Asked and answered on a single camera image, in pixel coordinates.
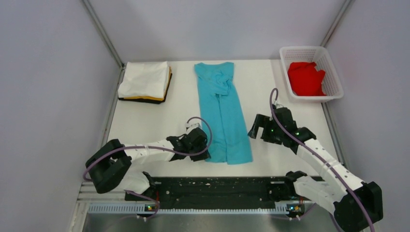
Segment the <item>metal frame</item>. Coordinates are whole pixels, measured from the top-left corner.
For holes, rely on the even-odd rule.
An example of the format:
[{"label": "metal frame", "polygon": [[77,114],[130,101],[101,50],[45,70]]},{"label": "metal frame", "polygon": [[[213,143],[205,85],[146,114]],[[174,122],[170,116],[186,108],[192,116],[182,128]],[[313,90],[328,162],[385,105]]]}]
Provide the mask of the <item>metal frame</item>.
[{"label": "metal frame", "polygon": [[[117,82],[117,86],[116,86],[116,90],[114,92],[113,95],[113,100],[111,102],[111,107],[110,107],[110,112],[108,114],[107,117],[107,121],[106,121],[106,125],[105,125],[105,129],[103,132],[103,136],[102,136],[102,140],[100,143],[100,146],[104,145],[107,142],[108,139],[108,135],[109,135],[109,131],[111,128],[111,123],[114,117],[114,111],[117,105],[117,89],[119,84],[121,83],[123,77],[124,77],[124,72],[125,72],[125,67],[124,67],[124,63],[122,62],[120,56],[118,55],[117,51],[114,48],[114,45],[112,44],[111,40],[109,39],[102,23],[100,22],[97,14],[94,11],[94,8],[92,7],[91,3],[89,2],[89,0],[81,0],[81,2],[83,3],[88,15],[90,16],[92,22],[94,23],[94,26],[97,30],[97,32],[99,33],[99,35],[101,36],[105,46],[107,47],[108,51],[110,52],[110,54],[112,55],[112,57],[114,58],[114,60],[116,61],[117,65],[121,68],[121,72],[120,75],[118,77],[118,82]],[[346,15],[346,12],[351,8],[352,4],[355,2],[355,0],[346,0],[342,6],[342,8],[340,9],[338,15],[336,16],[333,24],[331,25],[328,33],[326,34],[325,38],[323,39],[321,46],[327,46],[329,40],[331,39],[331,37],[333,36],[335,30],[338,28],[341,20],[343,19],[343,17]],[[323,107],[323,112],[326,118],[326,122],[327,125],[329,127],[329,131],[336,149],[336,153],[337,153],[337,157],[340,160],[341,163],[346,165],[344,156],[343,156],[343,149],[342,146],[340,144],[340,140],[339,140],[339,136],[337,133],[337,128],[336,128],[336,124],[333,120],[332,117],[332,113],[330,111],[329,105],[327,103],[322,103],[322,107]],[[103,203],[103,202],[110,202],[110,203],[120,203],[123,202],[123,195],[124,193],[121,193],[121,199],[117,199],[115,196],[112,197],[108,197],[105,196],[105,199],[95,199],[93,198],[95,195],[92,192],[79,192],[79,198],[81,198],[81,194],[90,194],[88,195],[88,197],[82,199],[82,200],[78,200],[73,212],[73,217],[71,220],[71,225],[69,228],[69,232],[82,232],[83,231],[83,227],[86,223],[86,217],[87,217],[87,212],[88,209],[90,208],[90,204],[92,203]]]}]

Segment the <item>laundry basket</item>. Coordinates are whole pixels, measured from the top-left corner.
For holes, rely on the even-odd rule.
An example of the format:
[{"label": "laundry basket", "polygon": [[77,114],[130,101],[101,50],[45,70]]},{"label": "laundry basket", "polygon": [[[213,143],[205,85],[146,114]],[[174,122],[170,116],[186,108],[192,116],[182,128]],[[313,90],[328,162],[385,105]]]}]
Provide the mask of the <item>laundry basket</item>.
[{"label": "laundry basket", "polygon": [[[291,100],[296,102],[327,102],[343,97],[344,93],[339,76],[326,48],[320,46],[289,46],[281,48],[279,53],[283,71],[285,72],[288,95]],[[326,72],[322,82],[322,90],[326,96],[297,96],[292,91],[288,76],[288,69],[292,62],[316,62],[316,69]]]}]

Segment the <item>white folded cloth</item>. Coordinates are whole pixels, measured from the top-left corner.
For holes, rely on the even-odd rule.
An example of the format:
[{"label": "white folded cloth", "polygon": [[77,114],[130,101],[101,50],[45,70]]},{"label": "white folded cloth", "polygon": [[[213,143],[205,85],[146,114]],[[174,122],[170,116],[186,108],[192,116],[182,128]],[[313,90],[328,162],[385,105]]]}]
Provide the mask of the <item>white folded cloth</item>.
[{"label": "white folded cloth", "polygon": [[168,62],[128,62],[118,97],[124,99],[163,100],[167,90],[170,67]]}]

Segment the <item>folded cloth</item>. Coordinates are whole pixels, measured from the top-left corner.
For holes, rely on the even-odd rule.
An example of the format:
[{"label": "folded cloth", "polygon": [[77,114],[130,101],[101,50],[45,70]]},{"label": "folded cloth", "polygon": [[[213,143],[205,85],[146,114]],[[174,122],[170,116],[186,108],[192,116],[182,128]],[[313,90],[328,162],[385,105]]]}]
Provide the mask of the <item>folded cloth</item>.
[{"label": "folded cloth", "polygon": [[[252,162],[248,132],[238,94],[232,82],[234,64],[195,64],[201,117],[212,130],[209,162],[241,164]],[[209,136],[207,127],[203,127]]]},{"label": "folded cloth", "polygon": [[118,88],[118,99],[149,103],[164,102],[171,76],[171,67],[167,62],[128,62],[124,79]]},{"label": "folded cloth", "polygon": [[325,71],[317,71],[315,67],[315,62],[291,63],[288,70],[289,82],[298,96],[326,96],[322,91]]}]

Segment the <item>white plastic basket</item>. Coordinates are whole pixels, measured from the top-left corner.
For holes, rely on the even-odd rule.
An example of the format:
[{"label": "white plastic basket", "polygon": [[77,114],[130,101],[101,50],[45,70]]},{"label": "white plastic basket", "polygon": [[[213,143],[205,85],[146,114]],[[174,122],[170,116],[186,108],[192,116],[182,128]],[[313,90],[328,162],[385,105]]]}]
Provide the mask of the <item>white plastic basket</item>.
[{"label": "white plastic basket", "polygon": [[[298,102],[327,102],[343,97],[344,93],[339,76],[326,48],[320,46],[289,46],[281,48],[279,53],[290,99]],[[292,62],[316,62],[316,69],[326,72],[322,82],[322,90],[326,96],[297,96],[292,91],[288,76],[288,69]]]}]

